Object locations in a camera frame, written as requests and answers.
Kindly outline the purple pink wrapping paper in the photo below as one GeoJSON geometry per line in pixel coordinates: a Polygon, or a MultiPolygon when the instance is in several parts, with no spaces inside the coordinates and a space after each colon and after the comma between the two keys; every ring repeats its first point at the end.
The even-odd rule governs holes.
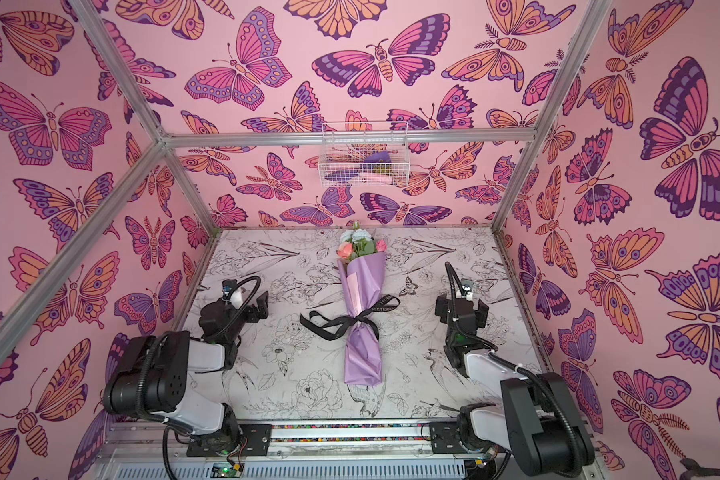
{"type": "Polygon", "coordinates": [[[375,387],[383,382],[378,334],[370,324],[373,307],[382,297],[385,280],[384,253],[365,255],[345,264],[338,262],[339,276],[351,325],[345,349],[344,382],[350,386],[375,387]]]}

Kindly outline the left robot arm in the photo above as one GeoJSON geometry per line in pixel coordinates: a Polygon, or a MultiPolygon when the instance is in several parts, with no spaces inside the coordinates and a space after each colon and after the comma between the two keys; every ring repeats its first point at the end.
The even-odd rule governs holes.
{"type": "Polygon", "coordinates": [[[201,309],[199,338],[182,330],[130,340],[104,388],[104,409],[187,437],[192,455],[239,451],[243,431],[232,407],[197,392],[190,376],[234,367],[243,327],[269,315],[260,287],[257,275],[223,281],[221,297],[201,309]]]}

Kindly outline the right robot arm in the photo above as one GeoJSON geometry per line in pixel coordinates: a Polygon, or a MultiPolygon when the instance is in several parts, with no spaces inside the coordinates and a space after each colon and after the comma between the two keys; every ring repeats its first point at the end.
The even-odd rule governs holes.
{"type": "Polygon", "coordinates": [[[500,391],[500,402],[459,409],[457,438],[473,452],[504,452],[529,477],[581,477],[595,461],[595,448],[565,381],[556,373],[535,374],[498,354],[477,335],[487,324],[489,306],[451,268],[449,292],[436,300],[435,315],[447,326],[443,350],[465,378],[500,391]]]}

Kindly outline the black printed ribbon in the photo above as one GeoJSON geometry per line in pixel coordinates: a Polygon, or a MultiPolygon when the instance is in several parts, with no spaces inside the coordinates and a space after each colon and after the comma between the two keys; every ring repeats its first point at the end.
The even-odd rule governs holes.
{"type": "Polygon", "coordinates": [[[370,318],[373,313],[386,313],[394,311],[401,301],[393,295],[382,296],[375,304],[366,308],[355,316],[341,315],[333,319],[328,319],[316,310],[309,312],[308,316],[301,315],[299,323],[308,331],[314,333],[318,337],[334,341],[342,338],[351,327],[360,323],[369,326],[376,339],[380,338],[379,328],[377,324],[370,318]]]}

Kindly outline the orange pink fake rose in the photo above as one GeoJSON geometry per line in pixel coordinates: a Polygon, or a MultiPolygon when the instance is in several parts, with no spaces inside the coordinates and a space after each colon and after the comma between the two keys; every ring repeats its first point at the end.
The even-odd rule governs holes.
{"type": "Polygon", "coordinates": [[[354,255],[354,245],[352,242],[342,242],[337,249],[337,255],[343,261],[350,261],[354,255]]]}

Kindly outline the white fake flower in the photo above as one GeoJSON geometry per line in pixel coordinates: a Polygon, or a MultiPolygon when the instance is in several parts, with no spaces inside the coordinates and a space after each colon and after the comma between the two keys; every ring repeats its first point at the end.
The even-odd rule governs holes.
{"type": "Polygon", "coordinates": [[[341,234],[340,242],[341,243],[358,243],[362,241],[370,241],[373,242],[373,236],[365,229],[363,229],[360,225],[360,222],[355,220],[352,222],[349,222],[347,224],[349,227],[348,230],[344,231],[341,234]]]}

